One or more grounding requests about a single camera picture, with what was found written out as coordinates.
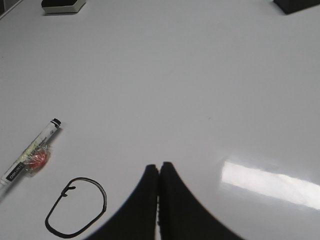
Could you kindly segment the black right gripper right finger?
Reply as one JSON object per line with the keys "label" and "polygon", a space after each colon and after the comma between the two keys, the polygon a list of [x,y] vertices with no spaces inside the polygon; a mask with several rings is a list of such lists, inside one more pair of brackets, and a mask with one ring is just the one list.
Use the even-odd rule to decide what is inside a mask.
{"label": "black right gripper right finger", "polygon": [[174,165],[164,162],[159,174],[158,225],[163,240],[241,240],[194,197]]}

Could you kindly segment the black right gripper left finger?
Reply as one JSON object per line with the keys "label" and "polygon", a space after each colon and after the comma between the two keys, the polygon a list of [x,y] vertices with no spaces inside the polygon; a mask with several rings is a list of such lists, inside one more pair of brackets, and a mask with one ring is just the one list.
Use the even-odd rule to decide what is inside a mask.
{"label": "black right gripper left finger", "polygon": [[149,164],[125,203],[88,240],[154,240],[159,171]]}

